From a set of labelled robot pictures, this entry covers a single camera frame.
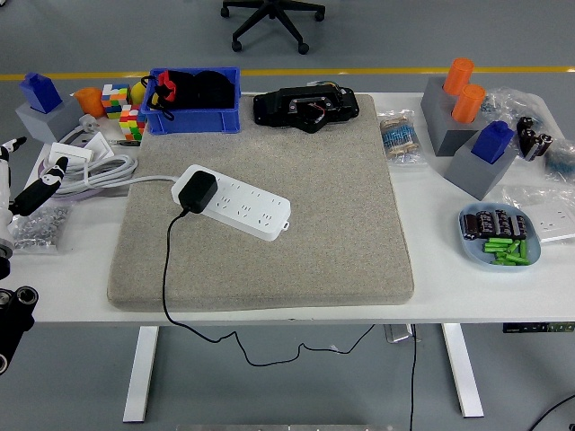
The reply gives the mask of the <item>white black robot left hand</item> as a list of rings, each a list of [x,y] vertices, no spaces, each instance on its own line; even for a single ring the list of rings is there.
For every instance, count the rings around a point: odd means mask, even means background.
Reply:
[[[11,199],[10,155],[25,142],[25,137],[19,137],[1,144],[1,246],[5,249],[13,247],[13,237],[8,230],[13,216],[29,216],[51,198],[59,189],[68,165],[66,157],[59,157],[46,173]]]

